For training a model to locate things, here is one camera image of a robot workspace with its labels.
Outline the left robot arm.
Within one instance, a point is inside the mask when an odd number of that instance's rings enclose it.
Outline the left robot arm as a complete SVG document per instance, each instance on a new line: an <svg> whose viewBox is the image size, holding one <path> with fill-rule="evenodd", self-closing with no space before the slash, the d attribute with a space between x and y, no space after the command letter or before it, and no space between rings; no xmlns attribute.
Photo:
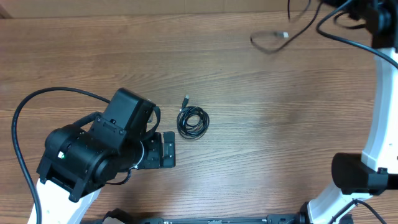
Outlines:
<svg viewBox="0 0 398 224"><path fill-rule="evenodd" d="M175 134L147 129L160 109L120 88L102 113L52 131L37 168L42 223L80 223L118 173L175 167Z"/></svg>

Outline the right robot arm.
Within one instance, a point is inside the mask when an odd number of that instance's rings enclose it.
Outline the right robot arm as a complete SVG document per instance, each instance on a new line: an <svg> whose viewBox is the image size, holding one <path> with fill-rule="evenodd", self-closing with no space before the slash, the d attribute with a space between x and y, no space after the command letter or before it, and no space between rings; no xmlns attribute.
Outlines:
<svg viewBox="0 0 398 224"><path fill-rule="evenodd" d="M339 152L331 162L331 183L305 202L297 223L352 223L349 211L387 190L397 190L397 1L320 1L332 12L322 18L316 31L374 55L376 87L368 139L359 153ZM363 20L361 28L371 35L364 45L322 30L329 19L347 14Z"/></svg>

